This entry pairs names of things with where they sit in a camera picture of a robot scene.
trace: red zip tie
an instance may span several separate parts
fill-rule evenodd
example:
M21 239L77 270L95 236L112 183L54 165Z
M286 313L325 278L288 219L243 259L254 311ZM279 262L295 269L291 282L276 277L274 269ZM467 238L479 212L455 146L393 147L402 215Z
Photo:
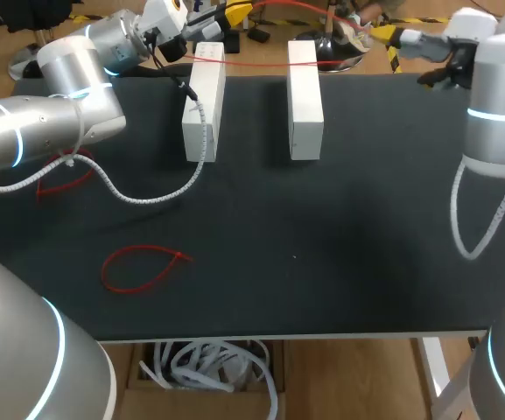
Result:
M128 254L131 251L140 250L140 249L150 249L151 251L166 252L167 254L172 254L173 257L172 257L171 261L168 263L168 265L166 266L166 268L163 271L161 271L158 274L158 276L153 278L148 283L142 284L141 286L128 288L128 289L123 289L123 288L111 286L108 283L108 280L106 278L106 268L109 266L109 264L113 260L115 260L118 256L122 256L124 254ZM189 262L193 261L192 257L190 257L188 255L182 254L179 251L173 251L168 248L159 247L157 245L131 245L126 248L118 249L116 252L111 254L106 259L106 261L104 262L104 264L102 265L102 268L101 268L101 281L102 281L102 284L104 285L104 287L106 287L109 291L113 291L114 293L123 293L123 294L138 293L140 291L144 291L145 289L149 289L154 283L161 280L166 275L166 273L168 273L169 270L174 266L174 264L176 263L176 261L178 259L187 260Z
M73 149L68 149L68 150L65 150L63 153L64 153L64 155L67 155L68 153L71 153L73 151L74 151ZM91 159L95 160L95 158L93 157L93 154L90 151L88 151L87 149L78 149L77 154L83 155L83 156L86 156L87 158L91 158ZM52 157L50 157L46 161L44 166L49 165L51 162L53 162L54 160L59 159L59 158L60 158L60 155L53 155ZM37 183L37 186L36 186L36 202L37 203L39 202L41 195L59 193L60 191L64 191L68 188L73 188L74 186L81 184L82 182L86 181L93 174L94 171L95 170L93 168L90 168L85 175L83 175L80 178L77 178L75 181L69 182L64 185L54 186L52 188L46 188L46 189L42 189L42 178L39 179L39 182Z

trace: white foam block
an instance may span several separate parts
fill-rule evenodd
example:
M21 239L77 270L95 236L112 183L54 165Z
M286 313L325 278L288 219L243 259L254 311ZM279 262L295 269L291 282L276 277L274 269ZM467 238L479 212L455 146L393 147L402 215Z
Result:
M200 42L196 48L196 57L224 60L225 50L222 42ZM207 153L206 162L214 162L217 156L217 142L221 126L223 95L225 93L225 65L195 60L190 76L190 87L198 94L206 112ZM186 98L182 115L182 131L186 159L190 162L200 160L201 122L200 112L194 101Z
M316 61L314 41L289 41L289 63ZM291 159L320 159L324 113L316 65L289 66L287 74Z

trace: red wire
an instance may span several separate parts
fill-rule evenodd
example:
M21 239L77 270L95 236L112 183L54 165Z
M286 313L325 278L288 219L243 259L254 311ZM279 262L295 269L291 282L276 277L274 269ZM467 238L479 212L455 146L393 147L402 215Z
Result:
M71 153L73 151L73 149L69 149L69 150L65 150L64 151L64 154L67 154L67 153ZM93 160L94 157L93 157L93 154L86 150L86 149L79 149L77 151L78 154L80 155L83 155L83 156L86 156L87 158L91 158ZM49 165L51 162L53 162L54 160L58 159L60 157L60 155L54 155L52 157L50 157L47 162L44 164L44 166L47 166ZM48 195L48 194L54 194L54 193L59 193L60 191L64 191L68 188L73 188L74 186L77 186L79 184L81 184L82 182L84 182L85 180L87 180L92 174L93 174L94 170L93 168L89 169L87 173L85 173L85 175L83 175L82 177L76 179L75 181L72 181L70 183L67 183L67 184L64 184L64 185L59 185L59 186L55 186L55 187L52 187L52 188L46 188L46 189L42 189L41 186L42 186L42 179L39 179L39 182L36 186L36 201L38 202L39 201L39 198L41 195Z
M252 7L255 9L256 7L265 5L265 4L286 4L288 6L299 6L299 7L304 7L306 9L310 9L311 11L317 11L320 14L323 15L330 15L330 13L327 10L320 9L320 7L313 6L311 4L307 3L301 3L301 2L294 2L291 0L263 0L261 2L255 3ZM364 28L363 26L360 26L356 24L355 22L351 22L347 19L344 19L343 17L338 17L333 15L333 18L336 20L339 20L341 22L344 22L348 24L349 26L354 27L355 29L359 31L366 31L367 28ZM331 61L307 61L304 63L239 63L238 61L226 61L224 59L203 59L201 57L194 57L192 55L185 55L187 59L194 59L197 61L205 61L207 63L221 63L221 64L227 64L230 66L243 66L243 67L288 67L288 66L317 66L319 64L341 64L343 63L342 59L338 60L331 60Z
M203 59L201 57L193 57L192 55L185 55L188 59L197 61L206 61L208 63L222 63L230 66L245 66L245 67L288 67L288 66L316 66L318 64L341 64L343 59L333 61L306 61L304 63L239 63L237 61L226 61L224 59Z
M115 260L118 256L122 256L124 254L128 254L131 251L141 250L141 249L157 251L157 252L166 252L167 254L172 254L174 257L168 263L166 268L158 274L158 276L153 278L151 281L149 281L145 284L142 284L141 286L123 289L123 288L118 288L118 287L114 287L114 286L110 285L108 283L107 278L106 278L106 268L109 266L109 264L113 260ZM182 254L179 251L173 251L168 248L159 247L157 245L131 245L129 247L118 249L116 252L111 254L106 259L106 261L104 262L104 264L102 265L102 268L101 268L101 281L102 281L102 284L104 285L104 287L106 287L109 291L113 291L114 293L122 293L122 294L138 293L140 291L144 291L145 289L149 289L154 283L161 280L166 275L166 273L168 273L169 270L174 266L174 264L176 263L176 261L178 259L187 260L189 262L193 261L192 257L190 257L188 255Z
M299 6L299 7L304 7L305 9L310 9L311 11L317 11L321 15L330 16L332 14L328 10L320 9L320 7L313 6L312 4L302 3L302 2L294 2L292 0L262 0L261 2L254 3L252 8L255 9L256 7L264 6L267 4L286 4L288 6ZM339 21L343 22L344 24L355 28L357 31L364 31L365 32L368 30L367 28L361 26L360 24L357 24L356 22L351 22L350 20L345 19L343 17L333 15L333 19L339 20Z

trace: black tabletop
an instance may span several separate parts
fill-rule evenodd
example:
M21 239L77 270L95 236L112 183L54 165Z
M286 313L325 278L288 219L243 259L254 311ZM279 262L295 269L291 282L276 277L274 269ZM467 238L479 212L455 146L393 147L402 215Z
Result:
M468 95L430 92L415 76L320 77L320 161L292 162L284 78L228 78L218 160L181 198L158 206L117 200L97 176L41 197L0 196L0 262L99 340L398 333L486 328L505 302L505 221L476 262L457 254L449 197ZM118 189L149 198L192 175L181 134L184 100L168 79L114 87L124 132L90 146ZM41 80L16 94L46 95ZM43 164L0 172L19 180ZM86 168L59 168L56 186ZM459 197L468 247L485 231L505 181L465 175ZM182 251L144 292L100 281L121 247ZM135 286L169 261L126 255L110 282Z

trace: coiled white cable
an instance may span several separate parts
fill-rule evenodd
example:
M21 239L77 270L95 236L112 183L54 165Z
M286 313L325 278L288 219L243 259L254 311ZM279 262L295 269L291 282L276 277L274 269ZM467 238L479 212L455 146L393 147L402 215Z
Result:
M155 344L155 353L153 354L155 372L152 372L142 360L139 361L139 366L153 381L164 389L218 389L225 392L234 392L234 382L221 382L207 374L217 372L225 361L238 357L242 363L242 369L239 374L240 379L241 375L248 373L247 367L250 362L253 362L262 370L262 374L256 380L261 381L265 377L268 386L271 402L268 420L275 420L277 416L277 390L269 369L270 353L262 341L254 341L264 351L265 361L248 350L226 341L200 340L189 343L172 357L170 368L172 378L176 381L175 383L168 382L163 376L163 369L166 368L172 349L171 342L165 343L165 350L162 353L161 348L164 343L159 341ZM190 352L192 354L189 361L185 365L180 366L182 357Z
M458 195L459 195L459 187L460 181L462 180L462 174L464 173L464 169L466 166L464 162L460 162L459 169L456 171L456 175L454 176L454 182L452 183L452 191L451 191L451 230L452 236L454 238L454 243L456 244L456 248L460 252L460 254L466 258L467 260L475 260L483 250L487 247L491 239L494 237L497 228L499 227L501 221L503 220L503 216L505 215L505 197L497 210L495 211L495 215L487 228L486 233L483 235L481 240L478 242L478 245L473 249L472 252L469 252L464 246L464 242L460 237L459 231L459 221L458 221Z
M148 205L148 204L157 204L161 203L170 199L173 199L175 197L178 197L180 194L185 193L196 181L196 179L199 177L201 173L201 169L203 168L203 164L206 161L206 152L207 152L207 123L206 123L206 113L205 110L203 109L203 105L200 102L200 100L195 101L196 106L198 107L198 110L200 112L200 120L201 120L201 132L202 132L202 138L201 138L201 154L200 154L200 160L198 161L198 166L196 167L195 172L193 173L192 177L186 182L185 185L180 187L177 191L171 192L170 194L166 194L162 197L156 197L154 199L132 199L131 197L127 197L123 195L121 192L117 190L117 188L112 184L112 181L106 174L106 172L92 159L89 157L85 157L82 155L67 155L60 157L53 162L51 162L49 165L45 166L42 168L40 171L34 173L31 175L29 178L24 179L20 182L17 182L16 184L13 185L7 185L7 186L0 186L0 194L3 193L12 193L14 191L20 190L21 188L24 188L26 186L29 186L30 184L38 181L42 177L48 174L51 170L56 168L57 166L61 165L62 163L66 162L67 160L73 158L75 160L80 160L81 162L86 163L87 165L91 166L95 172L102 178L108 189L121 201L124 201L126 203L130 204L135 204L135 205Z

